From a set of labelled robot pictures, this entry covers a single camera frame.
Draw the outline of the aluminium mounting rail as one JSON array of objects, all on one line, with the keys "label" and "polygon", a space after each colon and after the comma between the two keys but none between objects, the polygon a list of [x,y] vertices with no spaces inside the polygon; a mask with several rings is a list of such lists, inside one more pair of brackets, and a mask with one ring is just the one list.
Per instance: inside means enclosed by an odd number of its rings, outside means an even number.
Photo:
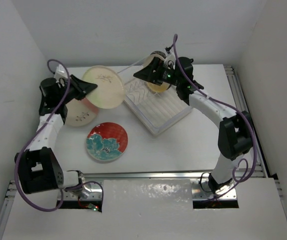
[{"label": "aluminium mounting rail", "polygon": [[82,179],[84,182],[94,181],[99,184],[89,183],[85,187],[85,196],[77,197],[73,193],[64,193],[62,209],[79,209],[77,203],[80,200],[82,205],[93,204],[98,207],[102,205],[102,190],[105,180],[190,180],[193,207],[204,208],[235,208],[237,207],[237,192],[233,189],[234,183],[230,182],[216,191],[220,198],[206,203],[213,198],[208,188],[209,173],[201,171],[190,172],[130,172],[130,173],[87,173]]}]

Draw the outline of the tan plate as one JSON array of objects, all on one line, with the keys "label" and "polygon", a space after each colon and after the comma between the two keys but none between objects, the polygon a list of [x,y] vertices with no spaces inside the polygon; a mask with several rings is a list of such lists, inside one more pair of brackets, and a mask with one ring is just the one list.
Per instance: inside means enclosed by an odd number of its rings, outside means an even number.
[{"label": "tan plate", "polygon": [[[142,67],[145,68],[147,67],[152,60],[154,59],[154,57],[160,59],[161,61],[165,60],[165,56],[164,55],[160,55],[158,53],[152,53],[151,55],[149,55],[143,62]],[[157,85],[151,82],[145,82],[145,85],[147,86],[147,88],[153,92],[153,93],[162,93],[167,91],[171,85],[169,83],[163,82],[161,85]]]}]

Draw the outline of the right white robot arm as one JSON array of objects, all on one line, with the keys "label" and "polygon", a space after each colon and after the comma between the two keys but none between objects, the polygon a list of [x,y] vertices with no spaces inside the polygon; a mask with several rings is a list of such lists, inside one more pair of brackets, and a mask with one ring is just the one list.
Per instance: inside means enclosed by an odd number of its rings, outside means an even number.
[{"label": "right white robot arm", "polygon": [[152,61],[133,77],[160,86],[163,83],[175,86],[178,97],[187,105],[200,111],[218,128],[220,155],[215,168],[208,175],[207,186],[215,194],[235,177],[237,163],[254,146],[251,116],[225,103],[220,103],[203,92],[204,87],[194,80],[193,59],[179,57],[174,66],[153,57]]}]

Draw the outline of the pink cream branch plate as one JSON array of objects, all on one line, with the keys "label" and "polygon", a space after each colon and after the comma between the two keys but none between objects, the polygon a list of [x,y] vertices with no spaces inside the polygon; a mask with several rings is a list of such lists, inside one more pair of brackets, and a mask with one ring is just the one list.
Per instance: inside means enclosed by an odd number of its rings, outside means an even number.
[{"label": "pink cream branch plate", "polygon": [[72,99],[66,105],[67,116],[65,124],[71,127],[82,127],[92,122],[99,113],[99,108],[87,98]]}]

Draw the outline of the black patterned plate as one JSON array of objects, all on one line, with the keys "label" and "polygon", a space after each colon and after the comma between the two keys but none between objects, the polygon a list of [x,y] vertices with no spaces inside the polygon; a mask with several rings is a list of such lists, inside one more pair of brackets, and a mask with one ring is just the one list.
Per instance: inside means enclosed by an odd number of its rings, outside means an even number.
[{"label": "black patterned plate", "polygon": [[150,55],[158,55],[158,56],[160,56],[163,59],[165,59],[167,57],[167,55],[164,52],[158,51],[158,50],[153,51]]}]

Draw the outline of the small green circuit board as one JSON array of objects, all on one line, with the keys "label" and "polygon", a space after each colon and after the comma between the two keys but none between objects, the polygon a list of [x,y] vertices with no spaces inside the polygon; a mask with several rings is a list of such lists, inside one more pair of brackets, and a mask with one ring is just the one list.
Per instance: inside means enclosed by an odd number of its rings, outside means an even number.
[{"label": "small green circuit board", "polygon": [[92,210],[94,212],[99,211],[99,207],[97,205],[94,205],[90,202],[83,202],[80,197],[77,199],[77,203],[78,203],[79,207],[82,209],[88,209],[88,210]]}]

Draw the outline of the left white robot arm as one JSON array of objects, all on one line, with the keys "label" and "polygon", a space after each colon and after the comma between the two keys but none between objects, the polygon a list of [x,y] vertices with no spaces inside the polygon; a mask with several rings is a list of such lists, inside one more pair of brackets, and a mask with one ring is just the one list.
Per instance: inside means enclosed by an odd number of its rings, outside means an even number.
[{"label": "left white robot arm", "polygon": [[46,78],[41,81],[41,103],[37,135],[16,154],[15,163],[21,188],[25,194],[74,187],[79,184],[79,171],[63,171],[54,148],[59,131],[66,123],[67,103],[82,100],[97,88],[71,75],[69,79]]}]

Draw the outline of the white front cover panel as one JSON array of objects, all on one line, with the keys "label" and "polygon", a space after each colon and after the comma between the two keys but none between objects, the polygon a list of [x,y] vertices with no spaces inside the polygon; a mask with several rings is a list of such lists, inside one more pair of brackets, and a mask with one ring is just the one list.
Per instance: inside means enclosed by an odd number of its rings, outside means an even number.
[{"label": "white front cover panel", "polygon": [[287,240],[274,180],[236,188],[236,208],[213,201],[195,209],[187,180],[106,180],[101,212],[41,212],[16,196],[5,240]]}]

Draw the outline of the red blue floral plate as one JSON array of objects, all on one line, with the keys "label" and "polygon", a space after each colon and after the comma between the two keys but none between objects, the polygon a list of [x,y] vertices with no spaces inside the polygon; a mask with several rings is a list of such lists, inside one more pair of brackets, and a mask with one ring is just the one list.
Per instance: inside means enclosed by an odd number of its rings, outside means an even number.
[{"label": "red blue floral plate", "polygon": [[128,134],[121,125],[103,122],[89,132],[85,146],[94,160],[108,163],[115,161],[126,151],[128,140]]}]

